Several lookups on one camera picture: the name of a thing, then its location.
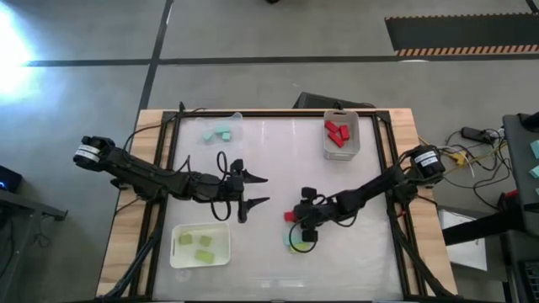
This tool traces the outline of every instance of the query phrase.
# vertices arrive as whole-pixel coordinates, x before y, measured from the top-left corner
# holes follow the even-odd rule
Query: white tabletop
[[[328,222],[318,228],[318,245],[307,254],[291,254],[283,235],[291,225],[283,213],[300,201],[304,186],[331,195],[355,189],[380,175],[371,118],[361,117],[361,149],[349,162],[323,158],[321,118],[247,118],[232,143],[205,146],[201,126],[183,120],[174,168],[191,155],[191,169],[221,176],[216,154],[228,164],[237,157],[252,174],[269,182],[246,184],[245,198],[269,196],[254,207],[245,224],[237,223],[232,203],[228,220],[232,259],[224,266],[175,269],[170,266],[171,230],[178,224],[214,222],[208,204],[168,200],[157,266],[154,300],[399,300],[398,267],[386,214],[385,196],[370,200],[351,228]],[[217,212],[223,216],[224,204]]]

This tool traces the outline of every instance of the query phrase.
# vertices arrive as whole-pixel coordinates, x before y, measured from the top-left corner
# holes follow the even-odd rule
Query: yellow-green block
[[[197,249],[195,252],[195,259],[204,262],[206,264],[213,264],[214,259],[216,258],[216,255],[214,255],[211,252],[203,251],[201,249]]]
[[[312,245],[311,243],[305,243],[305,242],[294,243],[294,247],[302,251],[306,251],[307,249],[311,248],[311,245]],[[294,250],[294,248],[292,248],[292,246],[290,246],[290,252],[298,253],[297,251]]]
[[[200,237],[199,243],[200,243],[200,245],[202,245],[204,247],[209,247],[210,244],[211,244],[211,237],[202,236],[202,237]]]
[[[190,234],[183,234],[179,236],[179,245],[189,245],[193,243],[193,236]]]

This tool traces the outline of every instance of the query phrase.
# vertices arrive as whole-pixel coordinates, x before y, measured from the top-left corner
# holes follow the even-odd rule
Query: cube
[[[342,148],[344,146],[344,142],[342,140],[340,140],[339,136],[337,136],[337,134],[333,133],[333,132],[329,132],[328,133],[328,137],[329,139],[331,139],[331,141],[333,141],[339,148]]]
[[[215,258],[216,258],[215,254],[201,250],[201,249],[197,249],[195,252],[195,259],[201,262],[204,262],[206,264],[213,264],[213,261],[215,260]]]
[[[202,245],[204,247],[209,247],[210,244],[211,244],[211,237],[202,236],[202,237],[200,237],[199,243],[200,243],[200,245]]]
[[[202,139],[204,139],[204,142],[208,142],[213,137],[213,133],[211,131],[205,131],[202,133]]]
[[[326,128],[330,131],[330,132],[337,132],[337,130],[339,130],[339,127],[337,127],[337,125],[335,125],[333,122],[331,121],[326,121],[326,123],[324,123],[324,126],[326,126]]]
[[[533,141],[530,146],[533,150],[533,154],[536,156],[536,159],[539,159],[539,140]]]
[[[301,250],[301,251],[306,251],[307,249],[309,249],[311,247],[311,243],[305,243],[305,242],[301,242],[301,243],[294,243],[294,247]],[[294,250],[294,248],[292,248],[292,246],[290,246],[290,252],[291,253],[298,253],[297,251]]]
[[[294,246],[297,247],[298,243],[302,243],[302,235],[297,233],[292,233],[292,243],[294,243]],[[285,246],[290,246],[290,238],[288,237],[288,232],[283,234],[283,243]]]
[[[221,138],[222,138],[223,141],[229,142],[230,141],[230,133],[229,132],[222,133]]]
[[[179,236],[179,245],[189,245],[193,242],[193,236],[190,234],[183,234]]]
[[[539,166],[534,167],[530,174],[533,176],[533,178],[539,178]]]
[[[341,125],[339,127],[339,130],[340,130],[340,138],[343,140],[343,141],[347,141],[350,139],[350,133],[348,132],[348,126],[346,125]]]
[[[221,125],[216,127],[216,134],[222,134],[230,132],[230,127],[228,125]]]

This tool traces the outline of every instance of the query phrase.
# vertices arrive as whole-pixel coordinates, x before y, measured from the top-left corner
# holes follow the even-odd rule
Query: wooden table
[[[398,154],[410,150],[419,144],[418,134],[415,129],[414,117],[411,109],[380,109],[388,110],[392,119],[393,133],[395,142],[397,143]],[[143,110],[139,116],[136,128],[141,129],[151,125],[158,125],[161,122],[163,111],[166,110]],[[156,151],[157,137],[159,129],[145,130],[135,135],[131,147],[131,154],[141,158],[142,160],[153,162]],[[168,147],[170,143],[170,131],[167,133],[165,146],[163,148],[162,167],[168,158]],[[382,141],[384,146],[387,146],[386,131],[382,129]],[[388,165],[391,165],[391,157],[389,148],[384,148],[386,151],[386,159]],[[432,191],[428,189],[420,189],[419,193],[424,197],[432,198]],[[132,191],[124,191],[120,194],[117,207],[120,208],[131,202],[135,198]],[[135,202],[135,204],[123,209],[115,218],[112,225],[112,230],[109,238],[109,245],[104,258],[104,263],[99,278],[99,284],[96,295],[103,295],[115,285],[116,281],[127,270],[136,254],[136,246],[141,231],[142,215],[144,213],[144,202]],[[419,255],[430,268],[434,276],[446,287],[451,293],[456,294],[456,285],[451,271],[449,257],[447,255],[446,245],[441,233],[440,223],[436,207],[424,200],[416,199],[410,205],[412,221],[414,223],[414,231],[419,248]],[[152,217],[155,217],[157,211],[152,212]],[[146,259],[142,268],[142,277],[139,283],[139,293],[143,294],[147,281],[147,267],[150,262],[150,256]],[[408,280],[412,294],[418,294],[418,288],[415,283],[413,265],[405,254],[405,262],[408,273]]]

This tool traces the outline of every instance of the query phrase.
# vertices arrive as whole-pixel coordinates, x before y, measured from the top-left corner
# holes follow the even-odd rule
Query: electronic device
[[[224,168],[219,162],[220,157],[224,159]],[[401,169],[401,164],[407,158],[411,158],[411,166]],[[226,220],[230,215],[230,202],[238,202],[237,219],[240,223],[244,223],[250,209],[269,199],[243,200],[243,185],[245,183],[263,183],[267,179],[248,173],[247,170],[243,169],[241,159],[234,161],[230,166],[230,171],[227,171],[227,160],[222,151],[217,155],[217,166],[223,172],[221,178],[206,173],[192,172],[189,159],[178,171],[162,169],[130,155],[125,149],[116,147],[111,139],[98,136],[84,136],[82,145],[75,153],[73,161],[84,169],[95,172],[105,171],[116,176],[117,179],[111,181],[112,184],[128,183],[133,186],[139,197],[147,201],[158,203],[171,194],[176,199],[192,199],[198,203],[210,203],[212,212],[218,220],[221,219],[216,216],[213,210],[214,202],[227,203],[228,215],[223,220]],[[180,172],[184,166],[187,166],[188,172]],[[381,176],[358,189],[344,190],[328,197],[317,194],[316,189],[302,189],[303,200],[294,207],[292,213],[294,216],[292,219],[296,222],[294,226],[301,224],[304,242],[316,243],[318,240],[316,228],[324,222],[339,223],[339,221],[350,218],[354,218],[355,221],[358,211],[365,206],[369,199],[385,192],[390,193],[395,203],[408,204],[417,195],[418,185],[430,186],[438,183],[443,179],[444,171],[445,168],[440,161],[440,153],[435,146],[417,146],[402,154],[397,163],[384,171]],[[319,199],[321,196],[322,201],[314,204],[315,199]],[[396,222],[397,217],[392,216],[389,209],[388,214],[390,220],[395,223],[391,224],[392,233],[435,295],[454,298],[455,296],[443,287],[408,242],[408,238]],[[121,297],[132,281],[136,270],[141,267],[147,254],[160,240],[162,228],[162,226],[156,225],[125,274],[115,287],[101,299]]]
[[[486,130],[477,130],[471,127],[462,127],[461,136],[462,138],[484,144],[494,144],[497,139],[497,137],[492,137]]]
[[[539,260],[520,262],[526,296],[529,302],[539,302]]]
[[[402,169],[401,164],[407,158],[410,158],[411,165]],[[309,253],[318,242],[316,229],[325,222],[332,221],[339,226],[350,227],[355,223],[358,211],[366,205],[368,200],[386,192],[395,203],[408,205],[417,196],[418,186],[430,187],[438,183],[443,179],[445,170],[440,160],[440,153],[435,146],[417,146],[404,152],[397,163],[380,176],[357,189],[343,190],[326,197],[319,194],[316,189],[303,188],[300,203],[294,206],[293,211],[285,213],[285,220],[295,222],[288,235],[289,243],[295,251]],[[390,220],[397,220],[396,216],[392,217],[389,212],[388,214]],[[340,223],[348,219],[352,219],[349,224]],[[302,229],[302,240],[313,243],[306,251],[297,249],[292,242],[292,231],[298,225]],[[443,287],[412,249],[398,223],[395,226],[392,227],[393,234],[433,292],[437,296],[455,297]]]
[[[20,173],[16,173],[0,165],[0,190],[17,193],[22,180],[23,176]]]
[[[190,200],[198,203],[211,204],[211,210],[220,221],[230,216],[230,202],[237,202],[237,220],[247,221],[247,213],[255,205],[270,198],[243,199],[245,183],[264,183],[268,180],[259,178],[243,169],[243,160],[237,159],[227,171],[227,159],[224,152],[217,155],[217,166],[223,172],[222,178],[208,173],[190,171],[170,171],[130,155],[127,151],[115,146],[109,138],[84,136],[82,145],[78,148],[73,161],[77,166],[95,172],[105,171],[116,176],[113,185],[127,183],[133,186],[138,197],[145,201],[155,201],[171,194],[176,199]],[[224,168],[219,163],[219,157],[224,159]],[[227,217],[220,219],[214,210],[215,202],[227,203]]]
[[[531,132],[539,132],[539,112],[532,115],[518,114],[522,126]]]

